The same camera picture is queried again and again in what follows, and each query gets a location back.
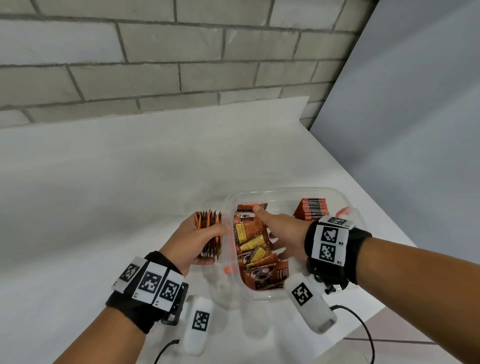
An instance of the white electronic device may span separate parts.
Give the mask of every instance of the white electronic device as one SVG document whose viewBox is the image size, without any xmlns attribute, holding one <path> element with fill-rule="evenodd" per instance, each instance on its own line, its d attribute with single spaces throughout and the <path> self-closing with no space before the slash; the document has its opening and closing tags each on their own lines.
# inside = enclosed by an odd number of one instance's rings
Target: white electronic device
<svg viewBox="0 0 480 364">
<path fill-rule="evenodd" d="M 301 272 L 288 277 L 284 289 L 313 332 L 323 334 L 337 321 L 330 306 Z"/>
<path fill-rule="evenodd" d="M 208 331 L 212 322 L 214 303 L 199 295 L 189 296 L 185 301 L 185 316 L 181 316 L 184 327 L 180 339 L 180 351 L 184 354 L 200 356 L 205 350 Z"/>
</svg>

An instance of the white brick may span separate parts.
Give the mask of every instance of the white brick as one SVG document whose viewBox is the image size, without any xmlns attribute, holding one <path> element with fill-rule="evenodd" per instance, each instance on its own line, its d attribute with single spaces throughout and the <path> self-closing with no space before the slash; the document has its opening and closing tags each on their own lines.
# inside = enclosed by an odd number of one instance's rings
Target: white brick
<svg viewBox="0 0 480 364">
<path fill-rule="evenodd" d="M 284 86 L 282 97 L 310 96 L 309 101 L 323 100 L 330 84 L 312 84 L 299 86 Z"/>
<path fill-rule="evenodd" d="M 140 109 L 142 111 L 199 108 L 209 105 L 217 105 L 216 92 L 140 99 Z"/>
<path fill-rule="evenodd" d="M 29 0 L 0 0 L 0 13 L 35 14 Z"/>
<path fill-rule="evenodd" d="M 222 56 L 222 29 L 120 24 L 127 58 L 137 61 L 213 61 Z"/>
<path fill-rule="evenodd" d="M 308 103 L 307 106 L 305 106 L 305 108 L 303 109 L 303 113 L 301 114 L 300 119 L 316 117 L 320 112 L 323 104 L 323 101 Z"/>
<path fill-rule="evenodd" d="M 182 64 L 183 92 L 252 87 L 255 63 Z"/>
<path fill-rule="evenodd" d="M 5 126 L 24 125 L 30 122 L 19 110 L 0 111 L 0 128 Z"/>
<path fill-rule="evenodd" d="M 264 25 L 270 0 L 177 0 L 184 23 Z"/>
<path fill-rule="evenodd" d="M 316 64 L 317 62 L 262 62 L 255 86 L 307 83 Z"/>
<path fill-rule="evenodd" d="M 95 118 L 107 115 L 125 115 L 138 112 L 135 100 L 89 102 L 80 105 L 60 105 L 28 109 L 36 122 L 53 122 Z"/>
<path fill-rule="evenodd" d="M 0 20 L 0 64 L 119 62 L 115 26 Z"/>
<path fill-rule="evenodd" d="M 330 29 L 344 0 L 276 0 L 271 26 L 300 29 Z"/>
<path fill-rule="evenodd" d="M 281 87 L 254 88 L 252 90 L 224 91 L 220 92 L 220 104 L 231 102 L 263 100 L 280 96 Z"/>
<path fill-rule="evenodd" d="M 335 25 L 336 30 L 361 31 L 375 5 L 364 0 L 347 0 Z"/>
<path fill-rule="evenodd" d="M 345 58 L 354 39 L 353 34 L 303 33 L 295 58 Z"/>
<path fill-rule="evenodd" d="M 336 80 L 343 65 L 343 61 L 320 61 L 315 75 L 313 75 L 312 82 L 329 82 Z"/>
<path fill-rule="evenodd" d="M 176 64 L 79 66 L 72 73 L 87 100 L 180 92 Z"/>
<path fill-rule="evenodd" d="M 229 29 L 225 37 L 225 59 L 289 60 L 297 39 L 297 32 Z"/>
<path fill-rule="evenodd" d="M 0 106 L 80 100 L 65 67 L 0 69 Z"/>
<path fill-rule="evenodd" d="M 300 119 L 300 124 L 302 124 L 307 130 L 310 130 L 310 128 L 313 125 L 313 122 L 315 121 L 316 118 L 304 118 Z"/>
<path fill-rule="evenodd" d="M 36 0 L 45 15 L 173 22 L 172 0 Z"/>
</svg>

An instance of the plastic container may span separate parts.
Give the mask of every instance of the plastic container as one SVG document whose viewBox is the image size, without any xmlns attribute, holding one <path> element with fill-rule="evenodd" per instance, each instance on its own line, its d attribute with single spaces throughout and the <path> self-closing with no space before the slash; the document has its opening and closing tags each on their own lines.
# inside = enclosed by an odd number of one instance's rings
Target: plastic container
<svg viewBox="0 0 480 364">
<path fill-rule="evenodd" d="M 293 215 L 302 198 L 326 198 L 328 212 L 332 216 L 342 217 L 355 221 L 360 229 L 366 230 L 365 221 L 359 211 L 355 209 L 348 198 L 339 190 L 328 187 L 286 187 L 271 191 L 234 192 L 225 200 L 222 207 L 222 220 L 227 226 L 232 226 L 233 215 L 238 204 L 268 203 L 267 211 L 272 214 Z M 251 302 L 270 302 L 288 300 L 287 293 L 283 289 L 270 291 L 255 291 L 248 288 L 240 277 L 237 263 L 237 252 L 233 231 L 228 235 L 227 241 L 223 241 L 223 251 L 219 262 L 230 267 L 229 274 L 232 284 L 242 298 Z M 289 273 L 292 275 L 299 271 L 299 267 L 290 259 Z"/>
</svg>

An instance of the forearm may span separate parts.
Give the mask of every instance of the forearm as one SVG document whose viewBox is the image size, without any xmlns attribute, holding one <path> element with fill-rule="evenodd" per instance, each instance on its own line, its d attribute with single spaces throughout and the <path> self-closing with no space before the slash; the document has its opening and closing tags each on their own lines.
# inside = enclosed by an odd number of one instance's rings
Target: forearm
<svg viewBox="0 0 480 364">
<path fill-rule="evenodd" d="M 464 363 L 480 357 L 480 266 L 450 256 L 368 238 L 357 281 Z"/>
<path fill-rule="evenodd" d="M 145 336 L 120 311 L 107 307 L 54 364 L 134 364 Z"/>
</svg>

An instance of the person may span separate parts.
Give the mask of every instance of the person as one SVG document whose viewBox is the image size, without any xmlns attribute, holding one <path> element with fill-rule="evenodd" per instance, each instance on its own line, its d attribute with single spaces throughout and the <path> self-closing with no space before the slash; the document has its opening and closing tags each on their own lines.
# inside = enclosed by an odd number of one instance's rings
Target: person
<svg viewBox="0 0 480 364">
<path fill-rule="evenodd" d="M 259 206 L 256 215 L 285 248 L 282 259 L 307 259 L 304 241 L 311 222 Z M 223 224 L 197 230 L 194 215 L 183 221 L 159 250 L 183 276 L 204 245 L 228 231 Z M 356 280 L 372 296 L 399 314 L 465 364 L 480 362 L 480 266 L 427 250 L 368 237 L 356 258 Z M 146 334 L 116 308 L 106 307 L 54 364 L 133 364 Z"/>
</svg>

